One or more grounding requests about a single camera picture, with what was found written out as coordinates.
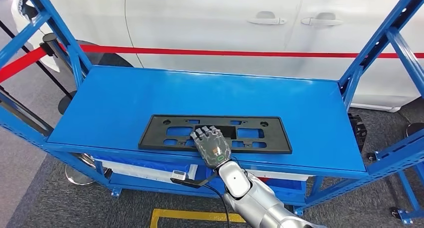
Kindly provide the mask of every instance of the black cable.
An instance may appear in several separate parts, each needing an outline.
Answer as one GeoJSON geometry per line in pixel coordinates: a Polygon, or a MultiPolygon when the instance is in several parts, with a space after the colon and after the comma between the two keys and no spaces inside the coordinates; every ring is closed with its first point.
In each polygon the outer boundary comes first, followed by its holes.
{"type": "Polygon", "coordinates": [[[248,177],[248,171],[240,165],[239,159],[237,159],[237,157],[235,157],[235,156],[233,156],[232,158],[234,158],[235,161],[237,162],[238,166],[244,170],[244,175],[246,177],[248,177]]]}
{"type": "MultiPolygon", "coordinates": [[[[7,35],[9,35],[10,38],[15,38],[15,35],[12,33],[12,31],[0,20],[0,27],[3,29],[4,32],[6,32],[7,35]]],[[[21,49],[25,52],[25,53],[29,53],[30,50],[23,45],[21,47],[21,49]]],[[[62,90],[62,92],[69,98],[72,100],[72,95],[65,89],[65,87],[52,75],[52,73],[50,73],[50,71],[39,61],[37,60],[35,62],[40,68],[41,70],[50,78],[51,81],[53,81],[57,87],[59,87],[59,89],[62,90]]]]}
{"type": "Polygon", "coordinates": [[[224,201],[224,198],[223,198],[223,196],[221,195],[221,193],[219,192],[219,191],[217,191],[215,188],[213,188],[212,186],[209,186],[209,185],[207,185],[207,184],[205,184],[205,185],[203,185],[204,187],[206,187],[206,188],[208,188],[208,189],[210,189],[211,191],[213,191],[213,192],[215,192],[218,196],[219,196],[219,198],[221,198],[221,201],[222,201],[222,203],[224,204],[224,208],[225,208],[225,214],[226,214],[226,226],[228,227],[228,228],[230,228],[230,216],[229,216],[229,213],[228,213],[228,209],[227,209],[227,205],[225,204],[225,201],[224,201]]]}

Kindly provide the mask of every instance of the floor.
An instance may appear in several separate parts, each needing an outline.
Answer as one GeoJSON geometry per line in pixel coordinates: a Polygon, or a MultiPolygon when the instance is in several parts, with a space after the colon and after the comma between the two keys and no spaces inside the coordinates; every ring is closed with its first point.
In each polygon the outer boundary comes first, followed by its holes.
{"type": "MultiPolygon", "coordinates": [[[[0,0],[0,11],[7,11],[0,12],[0,20],[16,34],[9,12],[11,3],[11,0],[0,0]]],[[[9,40],[9,36],[0,30],[0,47],[9,40]]],[[[23,54],[20,50],[15,57],[23,54]]],[[[72,79],[66,74],[57,75],[61,83],[72,88],[72,79]]],[[[50,125],[54,126],[60,119],[61,115],[56,107],[63,93],[38,66],[31,65],[1,85],[50,125]]],[[[0,148],[0,228],[3,228],[26,193],[46,154],[1,128],[0,148]]]]}
{"type": "MultiPolygon", "coordinates": [[[[0,11],[9,9],[9,6],[10,0],[0,0],[0,11]]],[[[10,14],[0,13],[0,19],[13,28],[10,14]]],[[[8,40],[0,32],[0,47],[8,40]]],[[[55,73],[55,76],[70,91],[74,89],[67,73],[55,73]]],[[[61,117],[56,107],[64,94],[37,66],[32,65],[1,85],[52,126],[61,117]]],[[[401,140],[409,122],[424,122],[422,100],[405,106],[398,113],[361,109],[351,112],[359,114],[368,129],[364,154],[382,150],[401,140]]],[[[64,176],[62,163],[3,129],[0,129],[0,148],[0,228],[149,227],[153,209],[224,212],[218,199],[131,190],[124,190],[117,199],[100,185],[72,185],[64,176]]],[[[406,174],[417,198],[424,204],[424,187],[413,172],[407,170],[406,174]]],[[[325,185],[333,182],[326,179],[325,185]]],[[[399,227],[400,221],[388,212],[391,206],[411,209],[397,175],[317,205],[307,210],[303,218],[329,228],[399,227]]],[[[224,224],[160,218],[158,226],[223,227],[224,224]]],[[[231,227],[248,226],[232,222],[231,227]]],[[[409,227],[424,227],[424,219],[415,220],[409,227]]]]}

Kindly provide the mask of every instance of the robot finger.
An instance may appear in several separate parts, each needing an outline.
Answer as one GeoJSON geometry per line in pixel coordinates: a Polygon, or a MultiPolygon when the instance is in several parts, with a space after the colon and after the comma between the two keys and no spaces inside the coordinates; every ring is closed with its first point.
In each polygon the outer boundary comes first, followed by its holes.
{"type": "Polygon", "coordinates": [[[207,126],[203,126],[201,129],[204,130],[207,136],[212,134],[212,131],[207,126]]]}
{"type": "Polygon", "coordinates": [[[203,133],[203,131],[200,128],[197,128],[196,132],[200,139],[203,139],[203,137],[205,137],[205,133],[203,133]]]}
{"type": "Polygon", "coordinates": [[[198,135],[194,131],[190,133],[190,136],[191,136],[191,138],[193,138],[193,140],[199,139],[198,135]]]}
{"type": "Polygon", "coordinates": [[[221,130],[220,129],[217,129],[215,126],[211,126],[211,127],[209,127],[211,130],[212,130],[212,134],[220,134],[220,135],[222,135],[222,133],[221,133],[221,130]]]}

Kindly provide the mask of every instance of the blue metal workbench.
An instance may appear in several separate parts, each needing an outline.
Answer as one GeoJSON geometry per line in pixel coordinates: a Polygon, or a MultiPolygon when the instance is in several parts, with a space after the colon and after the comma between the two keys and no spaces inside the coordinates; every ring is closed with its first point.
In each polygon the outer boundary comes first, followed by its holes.
{"type": "MultiPolygon", "coordinates": [[[[308,197],[271,186],[277,197],[296,207],[297,214],[424,161],[423,129],[388,147],[378,161],[365,167],[347,114],[361,75],[389,43],[424,94],[424,70],[400,34],[424,0],[399,0],[340,80],[92,65],[50,1],[31,1],[38,15],[0,51],[0,67],[47,22],[65,48],[66,52],[57,44],[53,50],[72,69],[77,93],[55,129],[31,122],[38,119],[0,93],[0,125],[108,187],[115,196],[122,189],[215,196],[204,188],[118,173],[104,176],[101,162],[94,169],[75,156],[202,165],[196,152],[138,149],[154,114],[280,117],[292,154],[235,156],[246,169],[315,175],[308,197]],[[216,95],[210,99],[205,93],[216,95]],[[323,177],[343,179],[321,190],[323,177]]],[[[213,186],[224,191],[219,180],[213,186]]]]}
{"type": "Polygon", "coordinates": [[[51,149],[63,151],[58,144],[66,144],[75,152],[121,150],[144,160],[202,165],[198,152],[140,151],[151,115],[279,116],[292,154],[234,154],[244,168],[367,175],[335,81],[104,66],[89,74],[48,138],[51,149]],[[218,95],[210,100],[202,92],[218,95]],[[317,115],[326,117],[326,133],[340,135],[323,135],[317,115]]]}

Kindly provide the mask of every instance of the blue metal frame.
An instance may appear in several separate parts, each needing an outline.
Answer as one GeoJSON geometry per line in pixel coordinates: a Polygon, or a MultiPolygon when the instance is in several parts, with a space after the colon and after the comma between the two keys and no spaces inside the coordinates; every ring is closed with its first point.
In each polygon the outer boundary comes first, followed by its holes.
{"type": "MultiPolygon", "coordinates": [[[[41,27],[44,22],[47,22],[67,51],[68,61],[74,73],[75,83],[77,88],[79,88],[84,82],[84,77],[90,75],[89,71],[92,69],[93,65],[88,60],[86,54],[81,50],[75,38],[72,36],[50,1],[31,1],[38,10],[39,15],[0,51],[0,67],[3,67],[13,54],[27,41],[27,39],[31,37],[31,35],[36,32],[36,30],[41,27]]],[[[352,102],[355,89],[361,75],[389,43],[392,43],[419,92],[421,95],[424,95],[424,70],[399,33],[400,29],[420,8],[423,1],[424,0],[399,0],[388,17],[384,20],[369,42],[340,78],[338,81],[338,87],[346,109],[349,108],[352,102]]],[[[106,178],[103,174],[103,166],[101,162],[96,161],[96,169],[93,169],[75,157],[73,153],[89,153],[106,156],[112,155],[122,158],[136,157],[151,161],[160,161],[163,156],[158,156],[155,152],[147,151],[47,142],[50,135],[49,133],[41,134],[33,126],[14,115],[15,107],[13,106],[13,103],[8,104],[7,107],[4,106],[4,104],[6,104],[6,102],[0,102],[0,126],[109,188],[112,191],[111,194],[113,196],[119,196],[122,189],[135,189],[203,197],[216,197],[216,194],[204,188],[193,189],[186,186],[115,173],[112,174],[110,178],[106,178]]],[[[376,152],[378,160],[375,163],[368,165],[366,167],[366,172],[316,167],[298,167],[290,164],[282,165],[267,162],[260,163],[242,161],[240,163],[246,168],[256,167],[257,169],[264,169],[267,171],[285,171],[291,173],[318,175],[315,178],[312,191],[308,197],[305,197],[304,194],[287,195],[285,193],[286,190],[280,190],[278,187],[273,187],[277,196],[285,203],[294,205],[296,212],[300,214],[306,208],[328,201],[334,197],[345,194],[396,172],[399,172],[400,179],[405,185],[408,181],[406,180],[402,170],[409,167],[414,167],[418,176],[424,182],[423,146],[424,129],[381,152],[376,152]],[[344,179],[331,187],[320,190],[322,181],[326,176],[341,177],[344,179]]],[[[168,152],[166,157],[168,160],[174,162],[190,162],[201,165],[201,159],[188,159],[187,156],[181,155],[180,153],[168,152]]],[[[221,192],[224,192],[222,185],[221,187],[216,188],[221,192]]],[[[403,219],[402,221],[404,223],[405,221],[409,223],[411,218],[422,217],[424,212],[416,202],[410,186],[406,185],[405,190],[407,191],[408,197],[416,210],[409,213],[401,210],[399,213],[403,219]]]]}

